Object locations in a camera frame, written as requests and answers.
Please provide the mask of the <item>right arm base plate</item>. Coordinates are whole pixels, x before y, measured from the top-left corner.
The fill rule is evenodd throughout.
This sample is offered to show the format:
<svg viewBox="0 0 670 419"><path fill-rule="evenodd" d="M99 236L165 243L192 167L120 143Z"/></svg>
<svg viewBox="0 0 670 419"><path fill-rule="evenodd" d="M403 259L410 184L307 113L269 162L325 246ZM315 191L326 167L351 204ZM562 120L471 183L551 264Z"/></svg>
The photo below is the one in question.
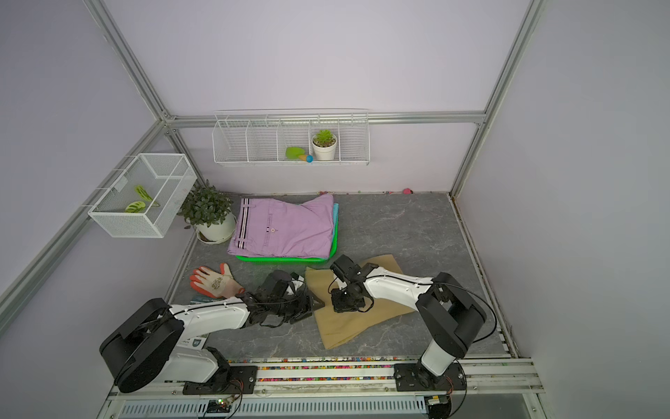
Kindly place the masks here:
<svg viewBox="0 0 670 419"><path fill-rule="evenodd" d="M396 390L399 392L443 391L452 393L467 389L467 379L459 363L452 362L442 375L433 375L420 362L394 364Z"/></svg>

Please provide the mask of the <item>purple pants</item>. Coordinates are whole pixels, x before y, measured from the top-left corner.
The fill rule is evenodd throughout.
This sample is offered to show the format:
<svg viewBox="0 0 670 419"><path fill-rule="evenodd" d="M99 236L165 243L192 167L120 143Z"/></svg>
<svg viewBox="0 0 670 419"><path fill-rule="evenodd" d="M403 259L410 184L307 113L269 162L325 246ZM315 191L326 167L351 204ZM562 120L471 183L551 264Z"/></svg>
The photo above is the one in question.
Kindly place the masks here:
<svg viewBox="0 0 670 419"><path fill-rule="evenodd" d="M331 195L303 204L273 198L245 198L228 254L246 257L329 256L333 240Z"/></svg>

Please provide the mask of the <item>teal pants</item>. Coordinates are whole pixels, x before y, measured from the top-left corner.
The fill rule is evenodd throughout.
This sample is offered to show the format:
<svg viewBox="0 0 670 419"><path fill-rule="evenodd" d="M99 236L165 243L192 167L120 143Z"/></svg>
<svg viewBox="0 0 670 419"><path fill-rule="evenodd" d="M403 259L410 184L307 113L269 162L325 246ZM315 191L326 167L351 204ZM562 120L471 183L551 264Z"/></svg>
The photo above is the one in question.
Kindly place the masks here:
<svg viewBox="0 0 670 419"><path fill-rule="evenodd" d="M340 205L333 204L333 240L338 233L338 213L340 212Z"/></svg>

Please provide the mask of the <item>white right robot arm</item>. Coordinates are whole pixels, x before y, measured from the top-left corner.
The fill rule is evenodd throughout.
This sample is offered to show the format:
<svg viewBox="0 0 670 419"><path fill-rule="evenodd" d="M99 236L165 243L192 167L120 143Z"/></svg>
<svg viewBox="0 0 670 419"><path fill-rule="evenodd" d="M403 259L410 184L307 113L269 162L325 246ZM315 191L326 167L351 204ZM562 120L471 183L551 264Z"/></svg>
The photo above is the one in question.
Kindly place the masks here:
<svg viewBox="0 0 670 419"><path fill-rule="evenodd" d="M389 300L415 310L432 337L418 371L443 376L454 361L465 357L487 321L485 300L462 287L445 272L418 278L390 272L375 264L357 265L341 256L330 266L338 286L330 291L337 313L365 313L377 300Z"/></svg>

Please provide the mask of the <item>green plastic basket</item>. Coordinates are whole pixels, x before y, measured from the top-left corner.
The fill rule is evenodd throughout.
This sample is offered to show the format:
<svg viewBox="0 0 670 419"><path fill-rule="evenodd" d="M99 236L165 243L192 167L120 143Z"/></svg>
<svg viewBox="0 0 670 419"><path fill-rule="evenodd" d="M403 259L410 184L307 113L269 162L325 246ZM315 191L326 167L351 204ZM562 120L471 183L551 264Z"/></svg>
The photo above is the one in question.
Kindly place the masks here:
<svg viewBox="0 0 670 419"><path fill-rule="evenodd" d="M237 256L237 259L242 262L250 262L255 264L321 264L326 263L330 258L332 258L336 251L338 250L338 233L337 236L332 240L331 248L329 251L329 256L327 258L316 258L316 257L246 257L246 256Z"/></svg>

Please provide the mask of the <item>tan pants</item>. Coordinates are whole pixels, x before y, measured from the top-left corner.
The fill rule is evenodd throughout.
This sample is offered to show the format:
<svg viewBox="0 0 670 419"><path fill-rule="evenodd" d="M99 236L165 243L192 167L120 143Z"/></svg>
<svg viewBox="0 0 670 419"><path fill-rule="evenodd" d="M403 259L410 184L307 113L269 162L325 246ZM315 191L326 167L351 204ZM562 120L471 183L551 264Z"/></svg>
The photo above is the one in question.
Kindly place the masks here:
<svg viewBox="0 0 670 419"><path fill-rule="evenodd" d="M415 311L392 300L352 300L349 292L341 297L338 290L342 283L330 269L307 267L304 280L314 297L324 303L313 317L327 350L346 344L372 326Z"/></svg>

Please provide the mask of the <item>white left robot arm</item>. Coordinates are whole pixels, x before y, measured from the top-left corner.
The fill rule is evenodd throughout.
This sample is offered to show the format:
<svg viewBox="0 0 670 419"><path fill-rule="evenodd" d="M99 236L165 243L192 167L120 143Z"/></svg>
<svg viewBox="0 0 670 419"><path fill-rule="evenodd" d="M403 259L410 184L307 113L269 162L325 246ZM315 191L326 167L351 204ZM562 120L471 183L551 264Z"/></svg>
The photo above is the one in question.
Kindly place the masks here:
<svg viewBox="0 0 670 419"><path fill-rule="evenodd" d="M254 388L250 368L232 368L214 347L182 347L185 340L246 326L266 326L306 319L324 307L295 272L275 270L254 293L194 305L169 305L162 298L147 301L99 347L113 384L133 393L157 382L181 382L186 395L244 394Z"/></svg>

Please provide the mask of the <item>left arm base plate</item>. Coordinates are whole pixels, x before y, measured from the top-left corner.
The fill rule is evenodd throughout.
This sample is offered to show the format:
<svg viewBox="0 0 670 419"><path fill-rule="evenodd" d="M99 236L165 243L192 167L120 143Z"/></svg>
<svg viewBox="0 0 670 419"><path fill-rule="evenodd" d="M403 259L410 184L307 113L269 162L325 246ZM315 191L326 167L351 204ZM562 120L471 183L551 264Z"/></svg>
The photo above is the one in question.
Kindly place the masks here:
<svg viewBox="0 0 670 419"><path fill-rule="evenodd" d="M185 382L185 396L248 395L254 392L258 368L233 366L219 368L207 382Z"/></svg>

